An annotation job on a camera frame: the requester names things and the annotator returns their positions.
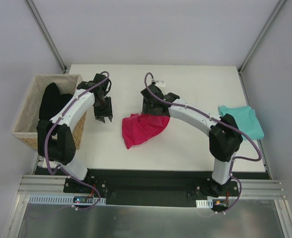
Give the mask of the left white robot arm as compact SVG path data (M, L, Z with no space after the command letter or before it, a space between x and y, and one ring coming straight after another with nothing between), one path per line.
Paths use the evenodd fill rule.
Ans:
M107 96L111 85L107 71L97 73L91 81L81 81L70 101L55 116L37 125L38 154L45 159L49 173L63 170L76 179L74 185L82 193L91 190L92 181L88 168L75 156L73 130L90 107L96 120L113 119L111 97Z

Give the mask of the pink t shirt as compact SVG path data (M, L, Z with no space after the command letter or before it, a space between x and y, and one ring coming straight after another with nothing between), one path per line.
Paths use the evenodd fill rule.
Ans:
M122 119L122 138L127 149L139 146L161 134L168 126L170 117L149 114L131 114Z

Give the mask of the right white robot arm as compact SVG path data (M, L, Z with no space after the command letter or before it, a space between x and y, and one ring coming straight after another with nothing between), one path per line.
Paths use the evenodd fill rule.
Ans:
M215 159L211 191L218 196L227 192L231 159L243 141L241 134L233 130L237 128L233 116L227 114L215 122L208 114L201 114L191 109L178 95L174 93L164 95L153 83L148 89L142 90L141 94L143 113L179 119L200 130L209 138L209 151Z

